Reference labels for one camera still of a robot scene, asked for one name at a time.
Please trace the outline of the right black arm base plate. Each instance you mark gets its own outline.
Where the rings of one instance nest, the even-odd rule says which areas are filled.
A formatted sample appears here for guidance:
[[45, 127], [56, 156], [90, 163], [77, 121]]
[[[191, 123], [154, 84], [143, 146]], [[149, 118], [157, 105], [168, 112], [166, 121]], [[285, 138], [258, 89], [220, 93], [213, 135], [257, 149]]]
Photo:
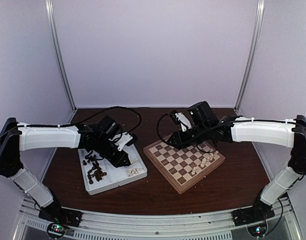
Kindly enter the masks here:
[[248, 225], [265, 219], [272, 218], [275, 213], [272, 209], [262, 209], [259, 207], [240, 208], [232, 211], [235, 226]]

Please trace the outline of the light chess pawn piece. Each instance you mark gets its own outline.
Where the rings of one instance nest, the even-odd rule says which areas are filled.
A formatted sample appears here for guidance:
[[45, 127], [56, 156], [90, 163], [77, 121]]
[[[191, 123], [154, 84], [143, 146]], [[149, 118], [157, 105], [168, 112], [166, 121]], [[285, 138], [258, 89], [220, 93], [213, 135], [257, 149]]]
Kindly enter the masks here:
[[214, 159], [218, 159], [220, 156], [219, 156], [219, 152], [218, 151], [215, 151], [214, 153]]

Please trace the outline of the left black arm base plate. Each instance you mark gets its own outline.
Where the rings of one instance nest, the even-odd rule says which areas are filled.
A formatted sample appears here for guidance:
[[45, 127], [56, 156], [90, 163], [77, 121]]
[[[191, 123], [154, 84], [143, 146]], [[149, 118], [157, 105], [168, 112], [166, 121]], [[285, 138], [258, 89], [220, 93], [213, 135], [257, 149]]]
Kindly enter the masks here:
[[38, 217], [64, 226], [79, 227], [82, 219], [82, 212], [66, 208], [56, 210], [47, 210], [44, 208], [39, 211]]

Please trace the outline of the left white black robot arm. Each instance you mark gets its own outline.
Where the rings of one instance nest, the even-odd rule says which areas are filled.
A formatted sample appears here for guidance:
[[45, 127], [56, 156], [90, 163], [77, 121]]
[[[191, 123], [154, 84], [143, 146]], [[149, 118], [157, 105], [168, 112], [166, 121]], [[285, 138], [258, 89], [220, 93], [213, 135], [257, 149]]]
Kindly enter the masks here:
[[54, 193], [25, 167], [21, 153], [43, 149], [84, 149], [94, 151], [115, 168], [130, 165], [125, 146], [136, 136], [124, 132], [114, 119], [105, 116], [99, 123], [64, 125], [26, 124], [8, 118], [0, 132], [0, 175], [11, 179], [31, 197], [54, 222], [65, 217]]

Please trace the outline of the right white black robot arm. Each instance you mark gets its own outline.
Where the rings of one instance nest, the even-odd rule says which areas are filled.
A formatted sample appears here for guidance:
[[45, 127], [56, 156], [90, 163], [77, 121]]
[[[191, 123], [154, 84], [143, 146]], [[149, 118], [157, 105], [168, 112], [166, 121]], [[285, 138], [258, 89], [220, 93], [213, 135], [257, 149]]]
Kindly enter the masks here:
[[283, 194], [306, 175], [305, 116], [275, 120], [226, 115], [218, 119], [206, 101], [192, 105], [187, 111], [190, 119], [176, 110], [168, 113], [181, 129], [172, 133], [165, 143], [179, 150], [205, 141], [214, 144], [250, 142], [290, 149], [290, 159], [260, 191], [249, 209], [252, 220], [259, 221]]

